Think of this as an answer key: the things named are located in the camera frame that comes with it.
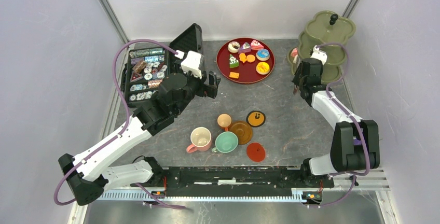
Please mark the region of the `pink roll cake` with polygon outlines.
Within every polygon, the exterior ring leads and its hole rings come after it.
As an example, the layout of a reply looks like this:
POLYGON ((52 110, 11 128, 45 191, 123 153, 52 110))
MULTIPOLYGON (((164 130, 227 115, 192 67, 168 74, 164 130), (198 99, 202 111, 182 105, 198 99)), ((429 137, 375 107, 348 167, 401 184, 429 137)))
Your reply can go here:
POLYGON ((298 62, 298 48, 295 47, 291 50, 289 55, 289 60, 292 64, 296 64, 298 62))

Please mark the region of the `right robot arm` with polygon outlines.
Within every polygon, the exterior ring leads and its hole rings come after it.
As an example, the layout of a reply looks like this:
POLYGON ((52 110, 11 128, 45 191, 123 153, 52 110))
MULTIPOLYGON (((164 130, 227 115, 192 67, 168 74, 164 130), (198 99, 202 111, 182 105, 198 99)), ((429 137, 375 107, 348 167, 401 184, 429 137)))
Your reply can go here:
POLYGON ((307 58, 300 62, 293 78, 294 91, 334 130, 329 153, 303 162, 299 178, 307 187, 318 183, 321 175, 364 176, 380 165, 378 124, 348 110, 330 87, 321 82, 322 72, 322 61, 307 58))

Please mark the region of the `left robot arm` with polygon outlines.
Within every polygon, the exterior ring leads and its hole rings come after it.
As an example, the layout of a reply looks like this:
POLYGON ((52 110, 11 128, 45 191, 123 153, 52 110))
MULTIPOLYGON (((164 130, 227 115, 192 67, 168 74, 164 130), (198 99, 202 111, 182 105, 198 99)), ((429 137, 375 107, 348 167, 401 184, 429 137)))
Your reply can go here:
POLYGON ((221 79, 216 73, 203 72, 198 78, 192 73, 172 73, 159 84, 151 98, 145 100, 128 120, 109 136, 88 150, 58 159, 67 182, 80 206, 97 200, 105 191, 131 184, 159 185, 165 174, 153 157, 122 166, 111 164, 134 146, 170 126, 195 98, 216 98, 221 79))

